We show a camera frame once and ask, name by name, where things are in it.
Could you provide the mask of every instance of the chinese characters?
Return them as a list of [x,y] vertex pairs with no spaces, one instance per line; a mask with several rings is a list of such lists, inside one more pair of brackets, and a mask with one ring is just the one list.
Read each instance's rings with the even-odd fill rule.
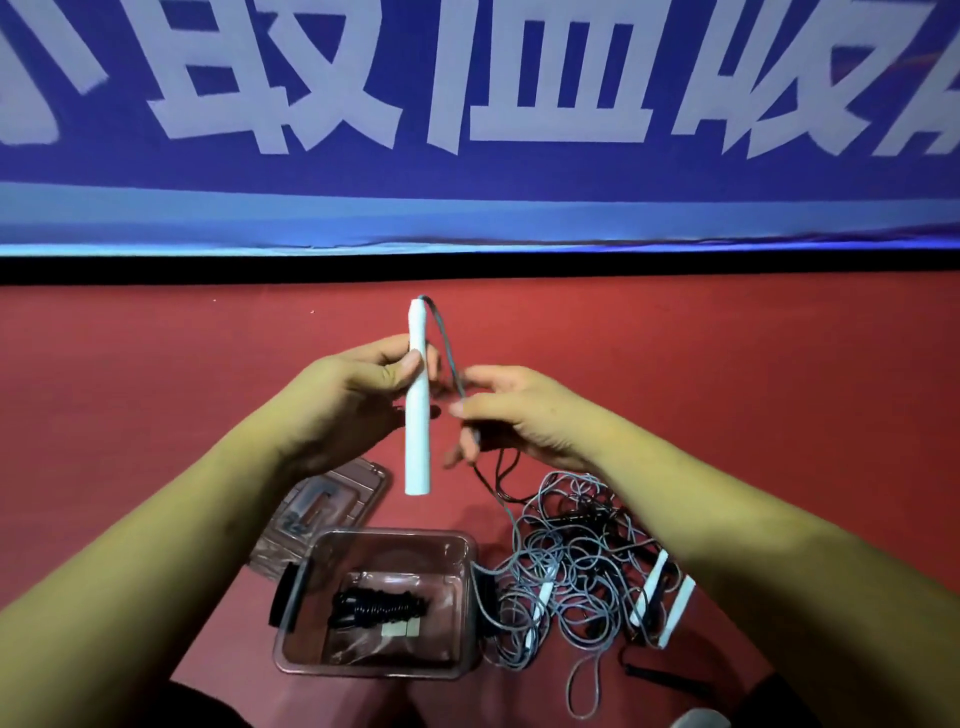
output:
[[[13,7],[80,94],[108,81],[107,71],[57,0],[0,2]],[[478,70],[476,63],[471,66],[474,46],[487,42],[485,33],[478,30],[484,27],[478,26],[481,2],[440,2],[436,46],[426,51],[434,69],[426,144],[458,155],[464,139],[649,143],[654,114],[664,111],[656,108],[656,99],[647,99],[647,90],[658,68],[655,62],[672,0],[484,2],[492,10],[486,104],[471,104],[467,95],[470,74]],[[746,157],[755,158],[806,135],[821,150],[837,156],[876,122],[854,113],[851,106],[888,68],[909,55],[934,3],[819,0],[784,43],[782,53],[772,57],[793,2],[761,0],[740,53],[733,48],[734,31],[743,22],[747,0],[715,0],[692,72],[684,82],[672,134],[696,134],[702,121],[719,121],[724,124],[721,153],[746,137]],[[384,27],[381,0],[252,0],[252,10],[246,0],[119,0],[119,4],[159,87],[159,98],[145,101],[169,138],[246,132],[252,134],[261,154],[286,155],[293,136],[309,151],[346,123],[384,148],[394,148],[404,109],[367,91],[381,37],[390,32]],[[176,27],[165,5],[202,5],[212,12],[216,28]],[[251,12],[269,18],[268,23],[256,15],[266,26],[266,35],[259,41]],[[308,15],[343,18],[335,54],[325,56],[304,30],[301,21]],[[542,26],[536,54],[525,49],[524,37],[531,24]],[[571,61],[574,24],[583,24],[587,32],[582,36],[582,57]],[[619,60],[619,75],[612,76],[614,98],[601,107],[601,88],[611,86],[611,67],[619,62],[614,60],[613,47],[617,29],[629,31],[621,36],[628,38],[625,56]],[[305,95],[291,102],[289,89],[271,81],[275,77],[268,75],[264,65],[262,43],[273,44],[306,87]],[[855,48],[865,56],[848,73],[835,77],[832,56],[838,48]],[[731,71],[721,72],[731,54],[739,59]],[[575,76],[567,68],[572,62],[579,65]],[[0,67],[0,143],[58,141],[56,115],[2,32]],[[195,67],[228,70],[235,90],[201,93],[191,77],[190,69]],[[531,68],[536,68],[536,94],[532,105],[524,106],[518,99],[520,79]],[[925,154],[955,151],[960,145],[960,90],[952,86],[958,74],[960,33],[925,73],[873,154],[898,155],[917,133],[935,134]],[[569,84],[570,78],[575,81],[575,100],[561,106],[561,86]],[[772,115],[775,104],[792,87],[796,107]],[[293,136],[285,135],[284,127]]]

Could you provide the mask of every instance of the light blue stripe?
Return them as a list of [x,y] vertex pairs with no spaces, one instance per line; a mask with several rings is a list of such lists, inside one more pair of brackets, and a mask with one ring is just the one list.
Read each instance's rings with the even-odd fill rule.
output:
[[0,182],[0,249],[36,244],[68,248],[144,244],[184,252],[190,245],[205,250],[266,249],[274,253],[304,248],[310,254],[317,249],[397,240],[680,242],[805,237],[958,223],[960,200],[384,200]]
[[203,244],[154,243],[114,245],[7,245],[0,246],[6,256],[163,256],[204,255],[214,257],[308,257],[342,255],[413,255],[419,253],[690,253],[750,251],[894,251],[960,250],[960,239],[888,240],[882,242],[817,241],[796,243],[655,243],[650,245],[452,245],[449,243],[378,243],[363,247],[341,248],[242,248]]

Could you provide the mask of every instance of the red wall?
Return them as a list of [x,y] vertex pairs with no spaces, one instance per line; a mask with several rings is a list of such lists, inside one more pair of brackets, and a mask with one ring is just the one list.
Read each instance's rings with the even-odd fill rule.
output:
[[[0,603],[199,456],[311,359],[403,330],[429,293],[457,358],[522,363],[960,590],[960,275],[0,289]],[[455,425],[435,424],[435,442]],[[399,472],[395,435],[371,458]],[[525,463],[508,483],[536,488]],[[467,471],[396,489],[375,525],[507,530]],[[257,726],[350,725],[370,682],[276,671],[270,585],[244,571],[178,677]],[[667,653],[733,699],[766,666],[701,595]],[[563,725],[572,655],[410,693],[431,722]],[[591,693],[583,675],[576,695]],[[685,700],[608,660],[604,724],[668,724]]]

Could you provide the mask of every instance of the clear plastic container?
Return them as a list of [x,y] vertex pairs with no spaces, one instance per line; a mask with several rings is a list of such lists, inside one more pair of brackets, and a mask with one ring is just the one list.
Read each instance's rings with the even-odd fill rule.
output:
[[335,471],[308,477],[293,487],[253,547],[248,565],[277,580],[298,563],[331,526],[357,526],[389,486],[387,472],[357,458]]
[[[476,543],[457,531],[326,531],[277,587],[277,666],[308,675],[460,677],[478,657],[475,558]],[[406,622],[333,629],[334,596],[350,587],[411,592],[426,599],[427,611]]]

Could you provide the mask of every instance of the white cylindrical device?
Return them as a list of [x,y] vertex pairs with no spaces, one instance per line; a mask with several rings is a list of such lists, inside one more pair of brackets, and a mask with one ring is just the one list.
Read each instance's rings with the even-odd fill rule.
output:
[[410,349],[420,352],[423,367],[407,391],[406,471],[404,492],[408,496],[430,493],[430,381],[426,371],[426,303],[410,302]]

